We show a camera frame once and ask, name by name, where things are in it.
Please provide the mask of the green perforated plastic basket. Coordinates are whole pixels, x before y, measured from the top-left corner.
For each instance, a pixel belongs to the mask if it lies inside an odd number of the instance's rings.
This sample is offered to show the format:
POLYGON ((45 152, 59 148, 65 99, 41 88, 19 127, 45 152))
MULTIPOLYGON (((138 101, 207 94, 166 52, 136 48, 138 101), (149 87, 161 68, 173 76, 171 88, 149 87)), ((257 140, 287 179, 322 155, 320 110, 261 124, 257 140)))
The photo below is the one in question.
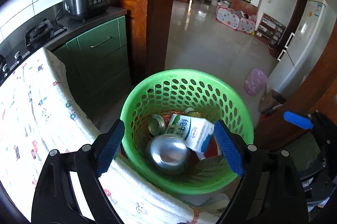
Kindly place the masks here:
POLYGON ((127 97, 120 118, 125 125, 122 145, 132 168, 168 193, 208 194, 235 180, 237 175, 223 157, 210 163, 197 160, 197 155, 205 155, 218 143, 213 130, 219 119, 247 144, 254 141, 253 123, 239 94, 219 78, 198 70, 166 70, 144 79, 127 97), (201 112, 203 118, 185 115, 187 107, 201 112), (180 138, 195 153, 182 174, 165 174, 149 159, 146 147, 154 136, 147 122, 153 114, 166 120, 165 133, 180 138))

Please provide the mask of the green kitchen cabinet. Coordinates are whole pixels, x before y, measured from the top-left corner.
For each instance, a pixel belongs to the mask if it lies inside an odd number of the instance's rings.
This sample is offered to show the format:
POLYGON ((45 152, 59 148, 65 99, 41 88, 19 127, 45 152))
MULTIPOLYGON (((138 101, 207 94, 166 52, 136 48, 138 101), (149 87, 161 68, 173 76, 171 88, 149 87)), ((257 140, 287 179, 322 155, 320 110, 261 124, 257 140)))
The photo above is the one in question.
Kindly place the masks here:
POLYGON ((90 119, 131 87, 124 16, 80 34, 52 53, 64 63, 70 92, 90 119))

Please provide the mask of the clear glass jar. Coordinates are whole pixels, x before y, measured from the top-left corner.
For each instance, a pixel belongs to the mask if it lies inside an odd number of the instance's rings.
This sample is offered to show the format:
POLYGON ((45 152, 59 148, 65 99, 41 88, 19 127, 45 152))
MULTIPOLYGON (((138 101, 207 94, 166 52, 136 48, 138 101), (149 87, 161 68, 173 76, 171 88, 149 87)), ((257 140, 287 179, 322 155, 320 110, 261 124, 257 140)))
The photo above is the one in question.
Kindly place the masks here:
POLYGON ((153 114, 149 118, 149 120, 147 122, 147 126, 148 126, 148 131, 153 136, 164 134, 165 131, 166 131, 165 120, 159 114, 153 114))

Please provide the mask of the red cola can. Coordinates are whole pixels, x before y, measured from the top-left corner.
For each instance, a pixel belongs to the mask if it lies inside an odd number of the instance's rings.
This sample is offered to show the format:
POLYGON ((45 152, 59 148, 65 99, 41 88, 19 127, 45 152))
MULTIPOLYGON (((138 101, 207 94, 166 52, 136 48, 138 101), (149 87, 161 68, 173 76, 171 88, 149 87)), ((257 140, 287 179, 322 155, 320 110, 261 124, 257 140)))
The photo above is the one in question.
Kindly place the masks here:
POLYGON ((190 157, 185 143, 172 134, 154 137, 147 145, 147 153, 157 169, 172 175, 183 173, 190 157))

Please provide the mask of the cardboard box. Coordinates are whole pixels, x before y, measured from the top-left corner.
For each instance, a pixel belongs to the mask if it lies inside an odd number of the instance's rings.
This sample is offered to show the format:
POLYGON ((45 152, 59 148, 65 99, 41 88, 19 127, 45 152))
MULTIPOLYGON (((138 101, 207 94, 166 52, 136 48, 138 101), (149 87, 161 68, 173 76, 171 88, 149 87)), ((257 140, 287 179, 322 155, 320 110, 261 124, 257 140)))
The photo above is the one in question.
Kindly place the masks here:
POLYGON ((267 111, 273 109, 279 104, 284 104, 286 99, 274 90, 270 90, 266 93, 259 102, 259 112, 265 114, 267 111))

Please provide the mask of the white refrigerator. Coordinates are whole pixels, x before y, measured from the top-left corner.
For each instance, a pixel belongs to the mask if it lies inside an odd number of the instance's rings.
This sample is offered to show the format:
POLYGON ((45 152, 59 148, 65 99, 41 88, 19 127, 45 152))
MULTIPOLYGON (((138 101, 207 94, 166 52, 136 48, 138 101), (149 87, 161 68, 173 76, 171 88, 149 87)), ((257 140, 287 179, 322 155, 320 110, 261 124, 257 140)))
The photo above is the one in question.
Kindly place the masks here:
POLYGON ((289 99, 320 59, 334 29, 336 13, 325 0, 307 0, 300 23, 278 56, 266 92, 289 99))

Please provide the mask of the black gas stove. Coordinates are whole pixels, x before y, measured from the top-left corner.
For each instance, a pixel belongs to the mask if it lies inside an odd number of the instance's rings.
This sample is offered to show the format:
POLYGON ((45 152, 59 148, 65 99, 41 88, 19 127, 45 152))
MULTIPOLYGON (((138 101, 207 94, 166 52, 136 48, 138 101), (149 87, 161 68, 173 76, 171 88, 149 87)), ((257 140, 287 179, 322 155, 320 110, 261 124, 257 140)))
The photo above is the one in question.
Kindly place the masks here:
POLYGON ((51 39, 67 31, 67 27, 57 21, 43 19, 36 26, 29 29, 22 40, 17 39, 16 46, 11 49, 1 48, 1 83, 15 66, 25 58, 25 54, 34 53, 51 39))

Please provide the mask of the patterned white tablecloth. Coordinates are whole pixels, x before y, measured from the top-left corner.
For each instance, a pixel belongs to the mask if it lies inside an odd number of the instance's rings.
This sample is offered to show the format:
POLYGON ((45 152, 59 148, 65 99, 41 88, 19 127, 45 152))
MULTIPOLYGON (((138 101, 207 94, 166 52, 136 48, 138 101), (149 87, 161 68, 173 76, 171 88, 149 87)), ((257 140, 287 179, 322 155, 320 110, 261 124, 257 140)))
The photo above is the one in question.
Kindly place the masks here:
MULTIPOLYGON (((52 149, 75 152, 99 130, 73 99, 64 64, 39 49, 1 86, 1 183, 18 210, 31 217, 42 166, 52 149)), ((117 155, 100 183, 125 223, 215 223, 207 210, 191 207, 142 179, 117 155)))

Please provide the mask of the polka dot play tent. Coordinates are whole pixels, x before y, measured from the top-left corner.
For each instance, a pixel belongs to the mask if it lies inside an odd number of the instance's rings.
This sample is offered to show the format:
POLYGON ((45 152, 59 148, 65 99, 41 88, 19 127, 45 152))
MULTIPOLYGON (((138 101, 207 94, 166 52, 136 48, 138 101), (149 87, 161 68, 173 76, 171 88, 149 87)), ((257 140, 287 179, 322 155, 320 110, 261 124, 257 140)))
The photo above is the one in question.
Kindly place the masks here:
POLYGON ((218 4, 216 8, 216 20, 225 26, 252 35, 255 32, 257 17, 249 16, 243 11, 236 11, 229 7, 218 4))

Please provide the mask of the low shoe shelf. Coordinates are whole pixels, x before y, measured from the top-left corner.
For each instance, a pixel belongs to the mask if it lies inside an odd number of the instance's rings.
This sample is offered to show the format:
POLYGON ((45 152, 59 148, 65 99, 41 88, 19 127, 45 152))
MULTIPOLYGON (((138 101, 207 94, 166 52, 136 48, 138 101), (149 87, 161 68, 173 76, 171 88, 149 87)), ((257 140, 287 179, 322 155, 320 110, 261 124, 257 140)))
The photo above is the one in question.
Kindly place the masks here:
POLYGON ((255 37, 266 44, 275 45, 280 43, 285 30, 285 25, 264 13, 255 31, 255 37))

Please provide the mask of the pink plastic bag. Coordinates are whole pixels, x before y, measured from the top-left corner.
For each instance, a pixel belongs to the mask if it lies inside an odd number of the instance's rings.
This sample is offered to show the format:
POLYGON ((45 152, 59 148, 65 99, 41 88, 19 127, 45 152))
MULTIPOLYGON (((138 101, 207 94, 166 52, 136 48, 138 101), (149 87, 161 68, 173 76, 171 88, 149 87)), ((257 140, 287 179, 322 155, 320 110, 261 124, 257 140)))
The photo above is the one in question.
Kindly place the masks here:
POLYGON ((267 76, 260 69, 253 69, 245 80, 244 90, 250 96, 256 96, 267 85, 267 76))

